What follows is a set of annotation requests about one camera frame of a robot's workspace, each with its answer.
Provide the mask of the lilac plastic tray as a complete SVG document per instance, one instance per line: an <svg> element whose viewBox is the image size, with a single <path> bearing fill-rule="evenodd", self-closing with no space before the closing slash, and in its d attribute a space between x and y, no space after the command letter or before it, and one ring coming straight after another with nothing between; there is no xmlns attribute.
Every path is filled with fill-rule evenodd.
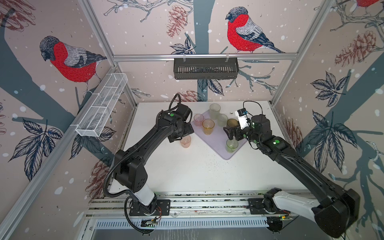
<svg viewBox="0 0 384 240"><path fill-rule="evenodd" d="M209 110L202 113L205 119L211 119L209 115ZM238 149L233 153L228 153L226 151L226 141L229 140L226 133L223 130L223 127L218 125L218 121L215 122L215 127L211 135L205 135L203 132L203 127L196 127L194 125L194 117L192 120L192 126L195 134L203 140L217 155L219 155L224 160L229 160L242 146L246 143L246 140L240 140Z"/></svg>

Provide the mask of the pale green tall glass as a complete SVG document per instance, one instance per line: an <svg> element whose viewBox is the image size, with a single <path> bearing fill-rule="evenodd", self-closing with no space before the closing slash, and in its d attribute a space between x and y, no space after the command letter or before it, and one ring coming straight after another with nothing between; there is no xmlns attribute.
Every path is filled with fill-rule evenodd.
<svg viewBox="0 0 384 240"><path fill-rule="evenodd" d="M210 105L209 115L212 120L216 120L220 115L221 106L219 104L213 103Z"/></svg>

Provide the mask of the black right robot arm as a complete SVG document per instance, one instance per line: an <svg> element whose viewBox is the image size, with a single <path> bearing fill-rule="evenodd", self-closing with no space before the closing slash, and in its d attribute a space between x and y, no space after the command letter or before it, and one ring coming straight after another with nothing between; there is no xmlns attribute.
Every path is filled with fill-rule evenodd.
<svg viewBox="0 0 384 240"><path fill-rule="evenodd" d="M264 208L269 213L293 212L315 222L332 238L341 237L358 219L360 195L344 190L310 166L283 138L274 136L270 120L260 114L250 119L239 117L240 125L224 127L229 140L246 139L272 161L283 166L295 176L316 198L310 200L273 188L264 194Z"/></svg>

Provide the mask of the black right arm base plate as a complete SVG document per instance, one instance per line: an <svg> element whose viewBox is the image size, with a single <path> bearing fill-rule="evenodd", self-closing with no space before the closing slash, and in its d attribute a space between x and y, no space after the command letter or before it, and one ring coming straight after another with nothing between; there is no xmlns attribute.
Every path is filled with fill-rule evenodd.
<svg viewBox="0 0 384 240"><path fill-rule="evenodd" d="M283 214L284 212L278 211L277 209L267 209L264 204L264 199L255 198L248 199L247 209L250 210L251 215L273 215L273 214Z"/></svg>

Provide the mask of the bright green glass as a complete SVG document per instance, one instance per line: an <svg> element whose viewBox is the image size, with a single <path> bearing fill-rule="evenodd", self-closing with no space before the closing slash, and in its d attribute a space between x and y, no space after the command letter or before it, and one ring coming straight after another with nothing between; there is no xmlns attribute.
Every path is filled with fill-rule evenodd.
<svg viewBox="0 0 384 240"><path fill-rule="evenodd" d="M226 141L226 151L228 153L235 152L239 147L239 142L236 140L227 140Z"/></svg>

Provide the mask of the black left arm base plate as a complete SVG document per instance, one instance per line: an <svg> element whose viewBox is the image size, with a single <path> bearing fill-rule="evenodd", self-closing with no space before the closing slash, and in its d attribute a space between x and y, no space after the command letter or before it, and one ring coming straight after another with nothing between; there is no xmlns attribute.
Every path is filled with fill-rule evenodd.
<svg viewBox="0 0 384 240"><path fill-rule="evenodd" d="M145 216L168 216L170 214L170 200L153 200L148 206L140 202L133 201L128 209L130 217L145 217Z"/></svg>

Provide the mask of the yellow amber glass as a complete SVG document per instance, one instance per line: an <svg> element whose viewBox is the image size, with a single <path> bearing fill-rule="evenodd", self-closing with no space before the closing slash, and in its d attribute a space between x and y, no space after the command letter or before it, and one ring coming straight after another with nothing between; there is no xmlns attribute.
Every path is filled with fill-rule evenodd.
<svg viewBox="0 0 384 240"><path fill-rule="evenodd" d="M205 135L211 135L215 127L215 122L211 119L205 119L202 122L202 127Z"/></svg>

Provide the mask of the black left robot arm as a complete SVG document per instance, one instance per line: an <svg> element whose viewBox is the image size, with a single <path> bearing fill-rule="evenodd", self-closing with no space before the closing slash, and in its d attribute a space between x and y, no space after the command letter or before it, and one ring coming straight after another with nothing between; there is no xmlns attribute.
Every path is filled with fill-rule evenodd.
<svg viewBox="0 0 384 240"><path fill-rule="evenodd" d="M192 110L181 103L160 111L155 125L139 142L128 150L119 150L115 154L114 166L104 180L104 195L116 198L126 194L146 207L152 205L157 196L147 185L145 165L165 139L173 143L194 133L192 116Z"/></svg>

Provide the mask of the rose pink glass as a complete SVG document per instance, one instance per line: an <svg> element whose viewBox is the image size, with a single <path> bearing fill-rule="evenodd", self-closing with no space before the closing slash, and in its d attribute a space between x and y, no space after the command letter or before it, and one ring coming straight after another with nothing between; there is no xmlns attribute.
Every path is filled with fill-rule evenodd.
<svg viewBox="0 0 384 240"><path fill-rule="evenodd" d="M205 120L205 117L202 114L195 114L194 115L194 125L196 127L201 127L204 120Z"/></svg>

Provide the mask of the pale green small glass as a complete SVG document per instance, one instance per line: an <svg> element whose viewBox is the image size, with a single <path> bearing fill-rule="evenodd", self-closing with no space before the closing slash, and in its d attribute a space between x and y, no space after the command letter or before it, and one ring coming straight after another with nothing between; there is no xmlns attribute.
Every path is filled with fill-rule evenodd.
<svg viewBox="0 0 384 240"><path fill-rule="evenodd" d="M218 118L217 118L217 121L218 121L218 125L220 127L226 127L227 126L228 117L225 114L219 114Z"/></svg>

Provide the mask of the dark brown glass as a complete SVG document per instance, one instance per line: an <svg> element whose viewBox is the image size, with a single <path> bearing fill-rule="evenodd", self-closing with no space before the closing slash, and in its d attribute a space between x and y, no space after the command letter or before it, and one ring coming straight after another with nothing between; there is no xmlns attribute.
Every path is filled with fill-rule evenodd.
<svg viewBox="0 0 384 240"><path fill-rule="evenodd" d="M239 121L237 119L232 118L232 119L227 120L227 127L228 128L235 128L239 125L240 124L239 124Z"/></svg>

